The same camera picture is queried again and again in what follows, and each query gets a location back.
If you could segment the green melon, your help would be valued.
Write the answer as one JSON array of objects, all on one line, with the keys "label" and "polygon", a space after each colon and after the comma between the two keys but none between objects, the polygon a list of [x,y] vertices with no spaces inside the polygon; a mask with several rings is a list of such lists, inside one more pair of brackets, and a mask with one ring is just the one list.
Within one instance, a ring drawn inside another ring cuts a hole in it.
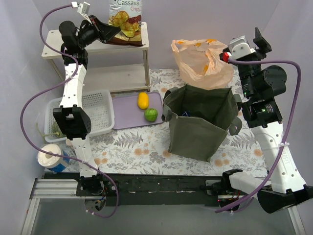
[{"label": "green melon", "polygon": [[52,132],[54,135],[56,135],[58,138],[63,138],[65,135],[62,133],[58,123],[54,121],[52,125]]}]

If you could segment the green canvas tote bag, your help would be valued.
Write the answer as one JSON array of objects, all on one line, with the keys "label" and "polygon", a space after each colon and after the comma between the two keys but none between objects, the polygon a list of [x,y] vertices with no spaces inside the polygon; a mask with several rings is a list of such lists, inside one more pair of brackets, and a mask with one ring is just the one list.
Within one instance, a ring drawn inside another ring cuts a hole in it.
[{"label": "green canvas tote bag", "polygon": [[[169,89],[163,99],[162,120],[169,123],[168,151],[182,157],[208,162],[227,135],[242,128],[238,113],[239,94],[230,88],[205,90],[191,85]],[[182,117],[183,112],[190,117]]]}]

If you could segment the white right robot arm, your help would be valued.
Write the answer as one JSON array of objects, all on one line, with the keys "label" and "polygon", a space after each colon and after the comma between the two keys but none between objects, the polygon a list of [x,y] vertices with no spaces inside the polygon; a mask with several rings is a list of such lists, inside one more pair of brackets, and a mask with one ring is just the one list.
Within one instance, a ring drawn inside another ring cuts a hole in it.
[{"label": "white right robot arm", "polygon": [[267,60],[272,48],[255,29],[255,47],[245,36],[232,39],[220,54],[220,59],[237,66],[246,102],[242,112],[249,128],[258,141],[268,169],[265,179],[260,180],[233,169],[223,173],[221,188],[226,194],[237,190],[243,197],[221,208],[232,211],[241,203],[256,198],[267,213],[301,204],[313,197],[313,188],[307,185],[299,173],[287,142],[291,124],[283,124],[275,97],[286,91],[287,74],[281,67],[288,60]]}]

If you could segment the orange plastic grocery bag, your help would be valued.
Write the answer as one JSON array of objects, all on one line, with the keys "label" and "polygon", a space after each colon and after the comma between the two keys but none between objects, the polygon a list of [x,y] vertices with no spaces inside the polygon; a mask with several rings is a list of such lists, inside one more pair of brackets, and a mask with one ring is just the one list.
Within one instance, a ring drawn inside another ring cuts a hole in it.
[{"label": "orange plastic grocery bag", "polygon": [[226,87],[234,69],[220,59],[226,45],[215,39],[173,40],[171,48],[181,79],[188,85],[212,90]]}]

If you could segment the yellow mango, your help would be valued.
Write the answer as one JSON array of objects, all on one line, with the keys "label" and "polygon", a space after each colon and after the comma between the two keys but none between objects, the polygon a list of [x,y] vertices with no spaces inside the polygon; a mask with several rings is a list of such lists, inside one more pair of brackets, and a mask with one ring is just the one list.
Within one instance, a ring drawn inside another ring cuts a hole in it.
[{"label": "yellow mango", "polygon": [[149,96],[147,93],[141,92],[138,94],[137,105],[142,110],[149,107]]}]

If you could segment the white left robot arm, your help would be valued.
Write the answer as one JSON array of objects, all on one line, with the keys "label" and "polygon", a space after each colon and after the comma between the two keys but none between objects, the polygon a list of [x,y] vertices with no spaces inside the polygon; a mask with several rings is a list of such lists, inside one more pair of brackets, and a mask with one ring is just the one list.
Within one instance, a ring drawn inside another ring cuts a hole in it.
[{"label": "white left robot arm", "polygon": [[80,184],[84,190],[98,196],[104,190],[104,184],[97,176],[95,163],[89,141],[91,119],[82,107],[82,91],[87,74],[88,52],[86,47],[94,41],[108,43],[117,33],[119,27],[101,22],[94,15],[86,16],[80,27],[71,21],[59,25],[63,44],[62,58],[66,72],[66,84],[63,97],[53,116],[61,130],[71,143],[76,158],[80,163]]}]

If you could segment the cassava chips bag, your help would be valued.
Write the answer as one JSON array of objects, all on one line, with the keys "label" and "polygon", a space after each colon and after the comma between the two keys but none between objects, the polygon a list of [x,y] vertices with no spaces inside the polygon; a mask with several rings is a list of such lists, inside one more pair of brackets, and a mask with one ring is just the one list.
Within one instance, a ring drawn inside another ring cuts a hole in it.
[{"label": "cassava chips bag", "polygon": [[121,29],[110,42],[115,45],[143,46],[141,37],[142,1],[111,0],[109,5],[108,23]]}]

